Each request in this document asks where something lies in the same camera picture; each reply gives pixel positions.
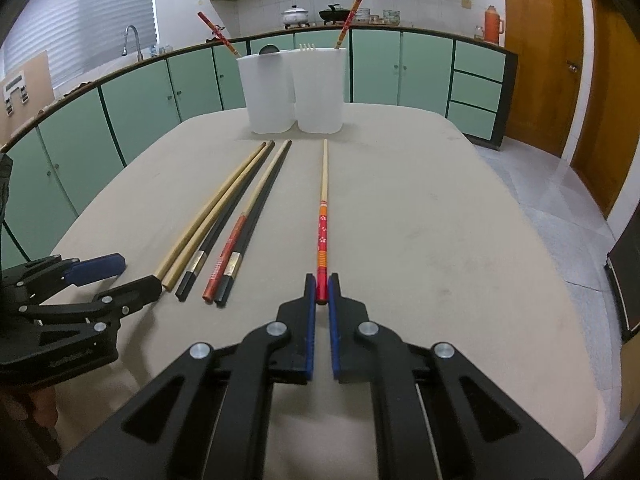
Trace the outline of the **left hand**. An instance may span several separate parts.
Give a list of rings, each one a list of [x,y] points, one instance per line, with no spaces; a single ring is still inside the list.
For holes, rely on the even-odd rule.
[[[13,420],[31,417],[37,425],[51,429],[58,422],[58,407],[54,387],[34,390],[27,393],[26,401],[18,400],[14,394],[1,391],[1,403]]]

